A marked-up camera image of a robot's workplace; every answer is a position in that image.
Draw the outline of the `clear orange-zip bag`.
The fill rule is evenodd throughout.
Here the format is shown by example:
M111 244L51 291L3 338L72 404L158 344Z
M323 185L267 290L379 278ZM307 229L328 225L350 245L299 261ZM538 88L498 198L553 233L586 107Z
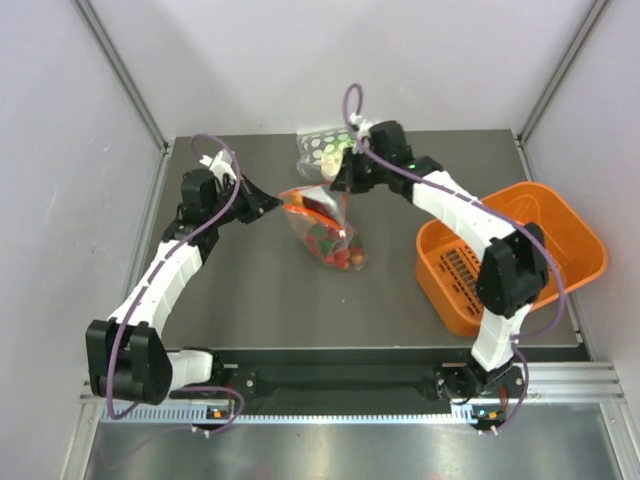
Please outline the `clear orange-zip bag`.
M368 260L362 237L347 221L347 195L328 184L294 187L278 195L292 230L322 264L360 270Z

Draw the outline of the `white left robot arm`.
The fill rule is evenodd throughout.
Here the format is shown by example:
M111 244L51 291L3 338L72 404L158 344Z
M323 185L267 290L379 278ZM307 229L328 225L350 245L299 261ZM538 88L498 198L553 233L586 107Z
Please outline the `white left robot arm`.
M154 259L129 297L108 319L94 320L86 330L89 384L96 396L158 405L189 385L209 397L226 387L227 374L215 365L213 354L169 352L161 334L182 291L217 244L220 227L252 223L282 202L230 167L185 173L181 198Z

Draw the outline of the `fake orange-purple fruit slice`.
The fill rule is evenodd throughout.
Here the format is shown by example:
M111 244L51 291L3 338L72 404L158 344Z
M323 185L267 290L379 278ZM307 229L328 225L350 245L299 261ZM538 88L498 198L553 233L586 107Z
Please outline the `fake orange-purple fruit slice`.
M322 188L310 188L291 191L286 195L287 202L295 207L316 212L329 217L332 213L333 202Z

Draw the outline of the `fake red berry bunch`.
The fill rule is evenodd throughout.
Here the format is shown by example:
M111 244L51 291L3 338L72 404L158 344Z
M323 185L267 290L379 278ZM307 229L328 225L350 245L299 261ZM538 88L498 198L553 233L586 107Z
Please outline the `fake red berry bunch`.
M352 227L337 230L315 224L303 234L302 241L324 265L341 271L360 269L367 260L362 238Z

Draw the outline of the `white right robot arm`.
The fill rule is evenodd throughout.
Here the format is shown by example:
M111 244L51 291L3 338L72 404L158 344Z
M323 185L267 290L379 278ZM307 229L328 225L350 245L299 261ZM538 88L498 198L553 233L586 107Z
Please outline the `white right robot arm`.
M346 129L354 143L332 190L363 194L384 185L439 220L479 259L475 288L483 312L466 380L474 393L492 394L503 383L501 368L512 361L525 316L549 281L542 229L490 208L436 161L416 157L398 122L373 124L353 114Z

